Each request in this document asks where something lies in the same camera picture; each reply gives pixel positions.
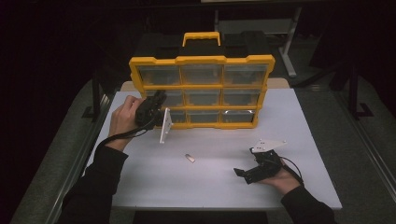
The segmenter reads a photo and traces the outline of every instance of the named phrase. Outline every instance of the gray floor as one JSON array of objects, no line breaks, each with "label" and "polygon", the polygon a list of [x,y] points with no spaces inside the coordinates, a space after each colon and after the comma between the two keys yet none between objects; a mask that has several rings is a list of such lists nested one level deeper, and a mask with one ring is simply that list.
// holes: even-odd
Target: gray floor
[{"label": "gray floor", "polygon": [[[317,44],[315,38],[297,37],[291,46],[290,58],[297,72],[296,78],[287,76],[279,59],[277,47],[282,43],[282,39],[270,37],[269,40],[276,56],[276,67],[271,77],[284,77],[290,84],[295,84],[320,71],[308,66]],[[330,91],[328,84],[331,78],[332,75],[324,77],[307,88],[296,89],[296,93],[343,205],[343,209],[335,212],[336,219],[339,223],[396,223],[396,203],[369,156],[367,144],[356,128],[363,128],[389,170],[396,174],[395,118],[381,104],[373,87],[361,79],[359,101],[366,103],[374,112],[374,116],[362,118],[360,121],[351,119],[345,105],[347,88],[340,92]],[[29,220],[29,223],[46,223],[45,220],[49,219],[48,213],[53,210],[53,203],[57,202],[60,192],[61,195],[64,193],[63,181],[70,176],[69,170],[74,165],[74,153],[78,153],[79,146],[86,143],[87,138],[91,138],[87,135],[97,133],[97,124],[81,117],[85,108],[92,105],[91,87],[91,82],[87,83],[71,105],[12,223],[27,223],[26,220]],[[64,164],[51,164],[51,158],[59,158],[59,154],[63,157]],[[57,178],[52,178],[51,183],[43,181],[52,176]],[[43,188],[47,190],[45,197],[42,195]],[[133,223],[133,216],[134,213],[131,211],[114,209],[110,223]],[[291,223],[283,210],[269,212],[268,218],[270,223]]]}]

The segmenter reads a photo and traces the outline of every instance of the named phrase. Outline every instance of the dark background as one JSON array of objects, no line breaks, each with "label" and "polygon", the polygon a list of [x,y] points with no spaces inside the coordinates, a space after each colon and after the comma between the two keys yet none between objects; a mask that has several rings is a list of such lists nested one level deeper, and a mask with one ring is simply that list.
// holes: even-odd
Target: dark background
[{"label": "dark background", "polygon": [[[298,34],[323,34],[311,65],[326,68],[348,57],[396,115],[394,3],[329,2],[306,4],[300,18]],[[0,1],[0,223],[12,218],[78,91],[94,72],[106,93],[128,80],[143,33],[211,31],[214,8],[226,11],[223,20],[239,20],[281,17],[297,6],[270,4],[263,13],[264,5],[242,10],[179,0],[154,7],[160,3]],[[197,6],[169,7],[180,3]]]}]

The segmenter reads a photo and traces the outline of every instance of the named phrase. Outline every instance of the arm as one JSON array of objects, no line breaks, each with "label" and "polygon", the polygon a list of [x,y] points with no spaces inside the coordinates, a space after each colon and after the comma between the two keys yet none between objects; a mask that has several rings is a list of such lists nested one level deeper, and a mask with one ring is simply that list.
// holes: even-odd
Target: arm
[{"label": "arm", "polygon": [[314,198],[285,169],[281,168],[274,177],[266,178],[259,181],[259,183],[271,185],[284,195],[281,202],[288,211],[293,223],[336,223],[332,209]]},{"label": "arm", "polygon": [[[134,112],[142,102],[142,99],[127,96],[125,103],[112,113],[108,136],[135,129]],[[130,141],[131,138],[117,139],[96,149],[98,153],[85,175],[64,196],[59,224],[108,223],[112,196],[128,158],[122,151]]]}]

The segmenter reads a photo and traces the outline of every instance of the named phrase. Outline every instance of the carrying handle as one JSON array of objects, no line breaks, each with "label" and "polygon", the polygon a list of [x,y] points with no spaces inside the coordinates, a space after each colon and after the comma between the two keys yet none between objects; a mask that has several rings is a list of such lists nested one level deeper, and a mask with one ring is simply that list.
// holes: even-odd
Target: carrying handle
[{"label": "carrying handle", "polygon": [[217,39],[220,46],[220,33],[219,32],[199,32],[199,33],[186,33],[184,34],[183,47],[186,46],[188,39]]}]

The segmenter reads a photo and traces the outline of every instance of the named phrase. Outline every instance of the person's left hand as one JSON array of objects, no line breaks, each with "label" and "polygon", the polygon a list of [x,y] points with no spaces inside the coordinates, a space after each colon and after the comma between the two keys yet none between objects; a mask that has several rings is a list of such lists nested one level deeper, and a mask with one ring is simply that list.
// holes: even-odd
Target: person's left hand
[{"label": "person's left hand", "polygon": [[[128,95],[123,105],[120,105],[112,114],[108,136],[118,133],[126,133],[137,128],[135,120],[136,109],[142,104],[144,99]],[[132,138],[116,139],[106,144],[116,150],[123,151]]]}]

